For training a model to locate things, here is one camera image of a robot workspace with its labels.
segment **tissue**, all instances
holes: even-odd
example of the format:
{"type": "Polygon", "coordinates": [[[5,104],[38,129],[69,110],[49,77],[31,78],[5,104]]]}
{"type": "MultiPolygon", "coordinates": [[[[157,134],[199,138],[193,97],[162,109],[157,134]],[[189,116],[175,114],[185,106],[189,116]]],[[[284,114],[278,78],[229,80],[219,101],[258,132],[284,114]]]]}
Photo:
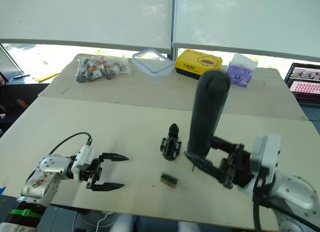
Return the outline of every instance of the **tissue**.
{"type": "Polygon", "coordinates": [[[257,62],[252,61],[239,53],[235,53],[232,61],[229,63],[226,73],[229,76],[231,83],[247,87],[257,65],[257,62]]]}

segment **cable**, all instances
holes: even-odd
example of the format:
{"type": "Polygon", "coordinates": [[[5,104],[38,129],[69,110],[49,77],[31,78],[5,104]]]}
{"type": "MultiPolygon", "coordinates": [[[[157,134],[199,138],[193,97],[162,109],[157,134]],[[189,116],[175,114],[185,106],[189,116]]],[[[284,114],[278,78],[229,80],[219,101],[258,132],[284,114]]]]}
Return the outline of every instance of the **cable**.
{"type": "Polygon", "coordinates": [[[75,214],[75,216],[74,216],[74,218],[73,218],[73,223],[72,223],[72,230],[71,230],[71,232],[75,232],[75,227],[74,227],[74,225],[76,224],[76,220],[77,220],[77,216],[78,216],[78,211],[76,212],[76,214],[75,214]]]}
{"type": "Polygon", "coordinates": [[[253,187],[253,222],[255,225],[255,231],[256,232],[262,232],[261,223],[260,223],[260,201],[261,197],[264,194],[264,188],[266,184],[266,176],[268,174],[269,170],[262,167],[260,168],[260,171],[258,175],[256,176],[256,180],[253,187]],[[258,187],[258,183],[260,181],[260,178],[262,179],[262,183],[260,187],[258,187]]]}
{"type": "MultiPolygon", "coordinates": [[[[71,135],[70,137],[68,137],[68,138],[64,139],[63,141],[61,141],[56,147],[53,148],[53,150],[51,150],[51,152],[50,152],[48,155],[53,154],[53,152],[55,152],[56,149],[59,148],[63,143],[67,142],[69,139],[71,139],[71,138],[73,138],[73,137],[76,137],[77,135],[80,135],[80,134],[86,134],[86,135],[89,137],[88,140],[86,141],[86,145],[90,146],[91,143],[92,143],[92,137],[91,137],[91,135],[90,135],[89,133],[87,133],[87,132],[79,132],[79,133],[75,133],[75,134],[71,135]]],[[[29,175],[29,177],[26,179],[26,181],[28,181],[28,179],[31,178],[31,176],[34,174],[35,171],[36,171],[36,170],[34,170],[34,171],[29,175]]]]}
{"type": "Polygon", "coordinates": [[[95,232],[98,232],[100,222],[101,222],[101,221],[104,221],[108,215],[109,215],[109,213],[106,213],[105,216],[98,221],[98,223],[96,224],[97,227],[96,227],[95,232]]]}
{"type": "MultiPolygon", "coordinates": [[[[93,224],[93,223],[90,223],[90,222],[86,221],[86,220],[82,217],[82,214],[80,214],[80,218],[81,218],[81,220],[82,220],[84,223],[86,223],[86,224],[88,224],[88,225],[91,225],[91,226],[94,226],[94,227],[97,226],[96,224],[93,224]]],[[[99,228],[109,227],[109,226],[113,225],[114,223],[115,223],[115,221],[112,222],[112,223],[110,223],[110,224],[107,224],[107,225],[99,225],[99,228]]]]}
{"type": "Polygon", "coordinates": [[[300,223],[303,223],[304,225],[308,226],[309,228],[313,229],[314,231],[320,232],[320,227],[314,225],[313,223],[310,223],[309,221],[305,220],[304,218],[299,217],[298,215],[296,215],[292,212],[289,212],[289,211],[287,211],[277,205],[274,205],[272,202],[267,203],[266,207],[275,209],[275,210],[279,211],[280,213],[283,213],[283,214],[299,221],[300,223]]]}
{"type": "Polygon", "coordinates": [[[256,232],[261,232],[261,224],[260,224],[260,196],[253,195],[253,222],[255,225],[256,232]]]}

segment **yellow object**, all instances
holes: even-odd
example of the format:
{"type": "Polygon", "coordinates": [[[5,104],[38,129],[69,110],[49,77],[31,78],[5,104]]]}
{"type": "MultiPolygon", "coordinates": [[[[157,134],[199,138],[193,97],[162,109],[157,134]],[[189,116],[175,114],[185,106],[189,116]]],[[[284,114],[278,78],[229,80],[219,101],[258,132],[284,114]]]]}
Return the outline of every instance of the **yellow object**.
{"type": "Polygon", "coordinates": [[[52,77],[54,77],[54,76],[56,76],[56,75],[58,75],[60,72],[52,72],[52,73],[49,73],[49,74],[45,74],[45,75],[42,75],[42,76],[40,76],[40,77],[36,77],[35,79],[38,81],[38,82],[43,82],[43,81],[45,81],[45,80],[47,80],[47,79],[49,79],[49,78],[52,78],[52,77]]]}
{"type": "Polygon", "coordinates": [[[221,68],[222,58],[186,49],[175,61],[177,73],[199,79],[208,70],[221,68]]]}

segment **small circuit board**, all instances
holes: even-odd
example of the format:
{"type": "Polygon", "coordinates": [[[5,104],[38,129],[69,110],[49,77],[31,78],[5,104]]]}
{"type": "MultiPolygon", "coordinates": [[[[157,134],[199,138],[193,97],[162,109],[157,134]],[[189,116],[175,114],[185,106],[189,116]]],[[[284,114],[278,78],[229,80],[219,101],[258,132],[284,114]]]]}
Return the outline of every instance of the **small circuit board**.
{"type": "Polygon", "coordinates": [[[160,177],[160,181],[162,183],[169,185],[172,188],[175,188],[177,185],[178,179],[175,177],[172,177],[171,175],[169,175],[167,173],[162,173],[161,177],[160,177]]]}

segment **green tape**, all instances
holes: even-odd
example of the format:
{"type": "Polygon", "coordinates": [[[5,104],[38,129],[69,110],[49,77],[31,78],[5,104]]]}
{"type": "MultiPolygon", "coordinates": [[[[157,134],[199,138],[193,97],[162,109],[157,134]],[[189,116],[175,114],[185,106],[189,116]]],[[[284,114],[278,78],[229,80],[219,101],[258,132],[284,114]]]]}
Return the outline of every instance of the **green tape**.
{"type": "Polygon", "coordinates": [[[10,211],[10,213],[20,214],[20,215],[22,215],[24,217],[33,217],[33,218],[38,218],[38,219],[42,218],[41,214],[34,213],[30,209],[23,209],[23,210],[22,209],[12,209],[10,211]]]}

